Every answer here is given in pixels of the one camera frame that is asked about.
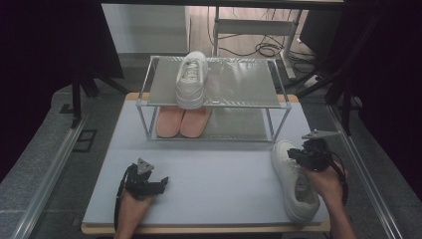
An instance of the white sneaker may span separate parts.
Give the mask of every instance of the white sneaker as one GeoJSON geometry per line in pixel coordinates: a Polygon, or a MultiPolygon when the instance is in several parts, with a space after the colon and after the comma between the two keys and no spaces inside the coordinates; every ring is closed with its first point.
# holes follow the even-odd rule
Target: white sneaker
{"type": "Polygon", "coordinates": [[[180,108],[202,107],[207,74],[208,62],[203,53],[191,52],[183,59],[176,79],[176,99],[180,108]]]}
{"type": "Polygon", "coordinates": [[[288,150],[295,148],[291,142],[277,142],[272,151],[271,162],[283,185],[287,215],[294,222],[310,222],[319,209],[319,198],[307,176],[300,170],[288,150]]]}

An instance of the slide sandal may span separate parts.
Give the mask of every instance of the slide sandal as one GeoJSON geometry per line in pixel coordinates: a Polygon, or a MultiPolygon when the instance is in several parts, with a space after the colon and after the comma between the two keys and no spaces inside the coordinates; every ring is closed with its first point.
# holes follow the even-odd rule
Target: slide sandal
{"type": "Polygon", "coordinates": [[[211,108],[199,108],[196,110],[186,110],[180,125],[180,133],[187,137],[198,137],[204,131],[210,118],[211,108]]]}
{"type": "Polygon", "coordinates": [[[173,137],[179,133],[184,109],[179,107],[160,107],[156,131],[160,137],[173,137]]]}

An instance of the floor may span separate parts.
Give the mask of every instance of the floor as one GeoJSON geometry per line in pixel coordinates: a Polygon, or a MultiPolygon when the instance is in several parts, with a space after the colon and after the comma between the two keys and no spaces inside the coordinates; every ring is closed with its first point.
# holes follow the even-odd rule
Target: floor
{"type": "MultiPolygon", "coordinates": [[[[251,9],[250,12],[243,12],[241,9],[227,8],[221,11],[221,16],[235,18],[255,16],[260,19],[262,16],[266,18],[273,14],[273,10],[269,12],[262,10],[251,9]]],[[[190,50],[203,51],[210,56],[212,45],[208,40],[207,32],[204,31],[207,29],[207,12],[208,9],[202,7],[191,9],[192,41],[190,50]]],[[[276,15],[287,19],[289,12],[290,10],[285,10],[276,15]]],[[[255,45],[262,39],[262,36],[257,38],[242,36],[242,39],[234,37],[224,40],[224,42],[221,41],[220,47],[246,54],[254,51],[255,45]]],[[[293,50],[305,54],[310,53],[310,50],[299,41],[294,41],[293,50]]],[[[234,57],[227,51],[220,51],[220,56],[234,57]]],[[[255,54],[250,57],[261,58],[262,56],[255,54]]],[[[146,73],[147,65],[144,63],[147,63],[147,60],[124,56],[120,61],[123,66],[124,80],[117,81],[130,91],[138,92],[146,73]]],[[[305,64],[304,61],[298,60],[297,62],[299,64],[296,65],[295,71],[298,76],[305,75],[313,68],[312,64],[305,64]]],[[[284,79],[284,84],[289,83],[286,80],[286,75],[282,74],[282,79],[284,79]]],[[[84,116],[87,120],[82,128],[82,138],[75,143],[73,150],[69,153],[57,182],[53,182],[54,188],[46,204],[42,205],[43,209],[39,219],[35,221],[36,223],[29,225],[29,231],[32,231],[30,238],[96,238],[100,236],[85,235],[81,232],[80,227],[106,155],[106,148],[124,101],[124,95],[101,81],[97,81],[97,84],[101,90],[97,98],[88,99],[83,96],[84,116]],[[88,140],[84,140],[90,137],[94,138],[92,144],[88,140]]],[[[299,87],[306,86],[298,85],[287,88],[287,92],[294,94],[299,87]]],[[[337,130],[335,120],[331,118],[330,111],[323,102],[326,90],[327,88],[322,88],[306,96],[301,99],[301,103],[311,128],[337,130]]],[[[38,187],[43,183],[46,172],[57,158],[57,152],[63,146],[62,142],[69,134],[73,115],[66,113],[63,109],[72,103],[71,92],[71,88],[66,87],[54,94],[52,107],[43,124],[16,165],[0,184],[0,235],[2,238],[13,238],[16,226],[23,219],[22,216],[25,215],[29,203],[38,192],[38,187]]],[[[353,146],[358,149],[358,158],[363,161],[363,165],[370,175],[369,179],[376,185],[376,191],[381,195],[380,198],[375,195],[375,198],[381,200],[373,200],[374,197],[370,195],[371,190],[367,188],[371,182],[362,180],[357,167],[360,164],[356,164],[354,161],[344,139],[341,136],[330,138],[328,143],[331,149],[343,158],[349,171],[350,193],[346,211],[359,238],[388,238],[385,225],[381,222],[383,218],[380,215],[383,212],[378,211],[380,207],[377,203],[379,204],[379,201],[385,203],[388,212],[392,215],[393,222],[401,233],[392,238],[422,238],[422,227],[419,220],[422,218],[421,201],[376,140],[366,130],[357,111],[351,113],[350,129],[353,146]]],[[[175,236],[145,237],[174,238],[175,236]]],[[[195,235],[195,237],[233,238],[234,235],[195,235]]],[[[236,235],[235,237],[325,238],[325,235],[322,233],[285,233],[283,235],[236,235]]]]}

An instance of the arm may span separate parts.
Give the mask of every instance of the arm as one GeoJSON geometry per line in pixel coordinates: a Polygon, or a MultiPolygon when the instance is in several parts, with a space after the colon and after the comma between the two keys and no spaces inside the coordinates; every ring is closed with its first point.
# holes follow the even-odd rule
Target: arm
{"type": "Polygon", "coordinates": [[[341,202],[342,186],[338,175],[332,167],[325,171],[313,171],[303,168],[314,190],[322,197],[328,209],[331,234],[334,239],[355,239],[356,234],[351,227],[341,202]]]}
{"type": "Polygon", "coordinates": [[[145,216],[152,200],[152,196],[137,200],[126,190],[123,191],[120,212],[118,213],[118,228],[114,234],[114,239],[129,239],[132,237],[136,226],[145,216]]]}

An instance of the table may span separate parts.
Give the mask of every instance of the table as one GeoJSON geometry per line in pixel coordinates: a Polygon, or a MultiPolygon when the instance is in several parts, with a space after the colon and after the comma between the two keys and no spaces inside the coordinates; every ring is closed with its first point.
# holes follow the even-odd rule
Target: table
{"type": "MultiPolygon", "coordinates": [[[[169,176],[169,183],[136,233],[329,230],[323,202],[310,224],[294,224],[286,216],[281,182],[271,165],[273,143],[147,139],[135,106],[137,97],[138,93],[126,96],[83,220],[84,233],[114,233],[118,184],[139,157],[155,166],[150,181],[169,176]]],[[[289,98],[292,110],[279,139],[300,146],[310,128],[298,99],[289,98]]]]}

